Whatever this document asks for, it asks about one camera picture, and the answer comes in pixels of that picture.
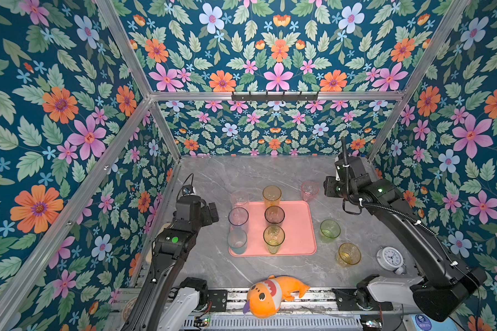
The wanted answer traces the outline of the blue transparent cup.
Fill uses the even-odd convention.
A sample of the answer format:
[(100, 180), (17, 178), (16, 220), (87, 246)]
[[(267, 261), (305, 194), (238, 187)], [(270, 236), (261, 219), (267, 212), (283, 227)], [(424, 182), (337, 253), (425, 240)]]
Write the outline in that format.
[(246, 208), (236, 207), (229, 212), (229, 223), (232, 230), (243, 230), (248, 232), (249, 229), (249, 212)]

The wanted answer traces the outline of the clear transparent cup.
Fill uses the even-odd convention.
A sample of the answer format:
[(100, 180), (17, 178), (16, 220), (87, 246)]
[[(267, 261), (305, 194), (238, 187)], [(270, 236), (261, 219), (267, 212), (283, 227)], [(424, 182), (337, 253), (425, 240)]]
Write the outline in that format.
[(237, 190), (230, 196), (233, 208), (245, 208), (250, 202), (249, 194), (244, 190)]

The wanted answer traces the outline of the grey smoky cup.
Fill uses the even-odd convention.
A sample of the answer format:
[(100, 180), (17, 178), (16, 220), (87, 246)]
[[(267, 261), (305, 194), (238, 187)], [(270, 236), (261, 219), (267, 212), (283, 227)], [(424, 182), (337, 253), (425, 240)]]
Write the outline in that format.
[(278, 205), (271, 205), (265, 210), (265, 221), (268, 226), (281, 227), (285, 220), (285, 212)]

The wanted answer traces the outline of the yellow tall cup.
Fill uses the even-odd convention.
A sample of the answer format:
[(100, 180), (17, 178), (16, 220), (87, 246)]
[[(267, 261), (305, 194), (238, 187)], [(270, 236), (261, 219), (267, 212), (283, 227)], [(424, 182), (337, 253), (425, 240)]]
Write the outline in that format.
[(282, 191), (279, 187), (270, 185), (263, 189), (262, 197), (266, 208), (278, 206), (281, 202)]

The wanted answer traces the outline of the tall light green cup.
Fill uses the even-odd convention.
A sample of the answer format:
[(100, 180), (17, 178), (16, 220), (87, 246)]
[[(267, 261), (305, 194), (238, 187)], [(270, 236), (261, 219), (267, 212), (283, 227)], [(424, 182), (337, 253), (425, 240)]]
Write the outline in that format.
[(285, 241), (285, 231), (280, 226), (268, 226), (263, 232), (263, 240), (269, 253), (275, 255)]

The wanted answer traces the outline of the pink plastic tray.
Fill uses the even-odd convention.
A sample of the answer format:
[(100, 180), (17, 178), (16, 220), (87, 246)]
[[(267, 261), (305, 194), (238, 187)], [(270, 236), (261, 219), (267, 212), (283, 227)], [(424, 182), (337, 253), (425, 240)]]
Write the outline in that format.
[[(280, 208), (285, 212), (282, 228), (285, 232), (284, 243), (277, 256), (313, 255), (317, 251), (316, 236), (309, 204), (305, 201), (282, 201)], [(246, 250), (242, 257), (270, 257), (264, 241), (264, 230), (269, 225), (265, 220), (265, 203), (248, 203), (248, 230)]]

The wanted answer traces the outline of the teal frosted cup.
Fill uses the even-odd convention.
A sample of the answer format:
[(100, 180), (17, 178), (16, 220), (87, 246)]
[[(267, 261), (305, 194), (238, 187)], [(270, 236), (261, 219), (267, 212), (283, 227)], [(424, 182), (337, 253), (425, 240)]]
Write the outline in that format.
[(227, 237), (229, 249), (236, 255), (243, 255), (247, 249), (247, 233), (242, 229), (233, 229)]

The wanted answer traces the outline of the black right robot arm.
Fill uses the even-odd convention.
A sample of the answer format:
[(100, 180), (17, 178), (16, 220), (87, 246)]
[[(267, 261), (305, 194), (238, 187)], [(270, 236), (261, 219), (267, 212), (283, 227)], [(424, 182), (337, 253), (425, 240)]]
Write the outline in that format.
[(379, 219), (409, 251), (422, 280), (410, 286), (412, 301), (434, 321), (443, 322), (487, 280), (481, 267), (446, 251), (432, 230), (414, 216), (403, 193), (386, 179), (371, 182), (369, 175), (352, 179), (326, 177), (324, 194), (342, 198)]

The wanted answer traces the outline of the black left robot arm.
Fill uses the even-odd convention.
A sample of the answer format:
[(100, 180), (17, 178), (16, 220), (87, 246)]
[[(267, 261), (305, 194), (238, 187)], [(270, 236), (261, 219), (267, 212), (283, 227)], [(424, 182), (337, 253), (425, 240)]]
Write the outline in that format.
[(195, 247), (199, 231), (219, 221), (217, 206), (197, 195), (180, 197), (171, 224), (153, 242), (152, 259), (123, 330), (156, 330), (171, 288)]

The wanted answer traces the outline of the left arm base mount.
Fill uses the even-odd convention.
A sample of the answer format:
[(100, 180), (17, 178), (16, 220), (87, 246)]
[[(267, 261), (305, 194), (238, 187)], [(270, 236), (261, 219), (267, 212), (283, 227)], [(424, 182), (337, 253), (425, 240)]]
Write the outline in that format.
[(206, 280), (195, 277), (185, 278), (179, 288), (193, 288), (198, 292), (198, 305), (194, 310), (196, 313), (226, 312), (228, 290), (210, 289)]

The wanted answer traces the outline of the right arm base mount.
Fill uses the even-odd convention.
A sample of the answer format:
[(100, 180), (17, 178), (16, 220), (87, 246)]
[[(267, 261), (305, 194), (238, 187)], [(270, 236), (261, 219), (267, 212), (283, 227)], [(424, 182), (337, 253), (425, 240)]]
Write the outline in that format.
[(378, 277), (373, 274), (360, 281), (355, 288), (332, 288), (339, 311), (392, 311), (393, 304), (387, 301), (376, 301), (369, 293), (367, 284)]

